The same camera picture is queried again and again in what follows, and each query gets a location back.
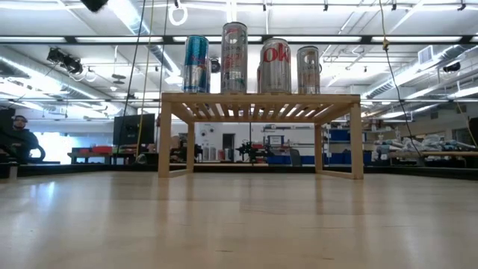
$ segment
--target man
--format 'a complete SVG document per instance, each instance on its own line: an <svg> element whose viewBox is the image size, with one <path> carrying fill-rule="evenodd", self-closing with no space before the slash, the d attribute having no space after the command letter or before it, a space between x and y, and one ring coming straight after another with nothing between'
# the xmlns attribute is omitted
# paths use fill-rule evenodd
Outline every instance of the man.
<svg viewBox="0 0 478 269"><path fill-rule="evenodd" d="M24 116L17 115L13 119L12 131L2 134L2 137L7 138L4 146L22 160L28 158L30 150L36 149L38 146L35 134L25 129L27 122L28 120Z"/></svg>

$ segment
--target wooden floor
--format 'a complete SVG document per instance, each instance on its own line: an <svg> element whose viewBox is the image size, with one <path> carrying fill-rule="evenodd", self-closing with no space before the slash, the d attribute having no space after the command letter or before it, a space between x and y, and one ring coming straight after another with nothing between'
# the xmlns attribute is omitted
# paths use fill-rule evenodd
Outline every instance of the wooden floor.
<svg viewBox="0 0 478 269"><path fill-rule="evenodd" d="M0 184L0 268L477 268L478 182L102 172Z"/></svg>

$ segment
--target coke logo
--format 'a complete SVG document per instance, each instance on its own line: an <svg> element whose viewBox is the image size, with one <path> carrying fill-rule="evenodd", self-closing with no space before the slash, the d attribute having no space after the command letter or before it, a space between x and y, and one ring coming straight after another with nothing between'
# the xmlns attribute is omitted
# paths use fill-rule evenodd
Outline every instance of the coke logo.
<svg viewBox="0 0 478 269"><path fill-rule="evenodd" d="M264 52L264 62L270 63L271 61L275 61L277 59L279 59L279 61L283 61L285 59L286 62L291 62L290 53L288 49L284 48L284 44L279 43L279 50L276 48L268 48Z"/></svg>

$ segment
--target blue can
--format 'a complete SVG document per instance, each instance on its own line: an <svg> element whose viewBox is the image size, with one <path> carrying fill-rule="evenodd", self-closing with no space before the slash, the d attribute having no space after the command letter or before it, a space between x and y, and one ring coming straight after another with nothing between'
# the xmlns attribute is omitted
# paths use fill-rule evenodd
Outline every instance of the blue can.
<svg viewBox="0 0 478 269"><path fill-rule="evenodd" d="M182 90L185 93L208 92L209 41L202 36L189 36L186 40L184 77Z"/></svg>

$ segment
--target monitor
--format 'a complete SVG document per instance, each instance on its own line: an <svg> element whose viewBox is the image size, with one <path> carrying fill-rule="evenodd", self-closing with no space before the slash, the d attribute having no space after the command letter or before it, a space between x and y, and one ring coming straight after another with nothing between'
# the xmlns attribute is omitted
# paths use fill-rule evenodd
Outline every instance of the monitor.
<svg viewBox="0 0 478 269"><path fill-rule="evenodd" d="M131 145L137 143L140 131L141 115L114 118L113 144ZM155 115L144 114L141 127L140 144L155 142Z"/></svg>

